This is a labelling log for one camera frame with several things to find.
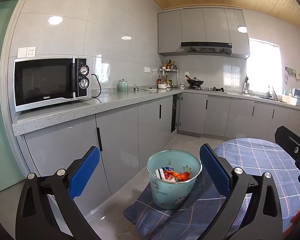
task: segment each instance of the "trash bin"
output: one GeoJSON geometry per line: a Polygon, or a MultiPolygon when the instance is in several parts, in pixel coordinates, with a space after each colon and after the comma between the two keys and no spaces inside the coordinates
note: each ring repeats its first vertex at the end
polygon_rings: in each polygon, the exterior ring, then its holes
{"type": "Polygon", "coordinates": [[[190,153],[180,150],[165,150],[149,158],[147,169],[154,203],[164,209],[174,209],[182,206],[202,170],[202,165],[200,160],[190,153]],[[155,170],[165,166],[173,167],[177,173],[188,171],[190,179],[168,182],[157,178],[155,170]]]}

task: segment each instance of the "blue plaid tablecloth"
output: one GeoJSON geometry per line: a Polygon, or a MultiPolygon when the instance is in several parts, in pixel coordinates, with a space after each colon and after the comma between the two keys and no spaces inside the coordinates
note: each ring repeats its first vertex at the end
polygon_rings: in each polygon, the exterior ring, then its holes
{"type": "MultiPolygon", "coordinates": [[[[294,160],[277,144],[259,139],[234,139],[219,145],[215,152],[233,167],[242,167],[247,174],[261,175],[269,171],[277,186],[283,230],[300,209],[300,171],[294,160]]],[[[238,229],[247,210],[251,194],[247,194],[229,233],[238,229]]],[[[202,169],[192,191],[176,210],[165,210],[154,204],[148,185],[135,203],[124,210],[127,220],[136,225],[137,232],[151,240],[197,240],[225,201],[202,169]]]]}

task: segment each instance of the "microwave dial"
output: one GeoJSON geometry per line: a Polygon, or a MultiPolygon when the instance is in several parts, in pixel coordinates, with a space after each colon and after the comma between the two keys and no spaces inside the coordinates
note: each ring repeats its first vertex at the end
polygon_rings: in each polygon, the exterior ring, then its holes
{"type": "Polygon", "coordinates": [[[88,66],[83,66],[83,67],[80,68],[80,73],[82,75],[86,75],[86,74],[88,74],[88,72],[89,72],[88,66]]]}
{"type": "Polygon", "coordinates": [[[82,87],[82,88],[87,88],[88,87],[88,85],[89,85],[89,81],[87,80],[87,79],[82,79],[81,81],[80,81],[80,86],[82,87]]]}

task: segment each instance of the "gray speckled countertop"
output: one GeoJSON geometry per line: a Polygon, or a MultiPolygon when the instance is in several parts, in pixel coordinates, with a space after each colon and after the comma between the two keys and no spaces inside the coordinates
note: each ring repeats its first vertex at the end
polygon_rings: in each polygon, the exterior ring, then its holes
{"type": "Polygon", "coordinates": [[[97,114],[122,106],[128,106],[182,92],[241,98],[300,110],[299,106],[291,106],[286,103],[276,102],[269,99],[258,98],[255,96],[245,96],[239,93],[230,92],[228,92],[227,94],[223,94],[208,91],[182,89],[158,90],[153,92],[139,90],[138,93],[135,93],[131,90],[129,90],[128,92],[110,91],[103,92],[99,98],[69,102],[56,106],[47,106],[40,109],[33,109],[16,113],[16,115],[12,119],[12,128],[15,136],[18,136],[91,114],[97,114]]]}

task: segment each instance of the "door frame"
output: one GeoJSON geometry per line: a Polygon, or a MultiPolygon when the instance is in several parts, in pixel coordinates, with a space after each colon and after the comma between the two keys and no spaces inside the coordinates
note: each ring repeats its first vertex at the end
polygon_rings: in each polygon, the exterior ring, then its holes
{"type": "Polygon", "coordinates": [[[13,33],[19,18],[19,14],[26,0],[18,0],[18,3],[11,15],[6,34],[4,36],[1,58],[0,58],[0,105],[3,118],[4,128],[12,149],[13,155],[17,163],[26,177],[30,173],[26,161],[23,158],[17,139],[12,129],[12,118],[10,116],[9,101],[8,101],[8,61],[10,54],[10,46],[13,33]]]}

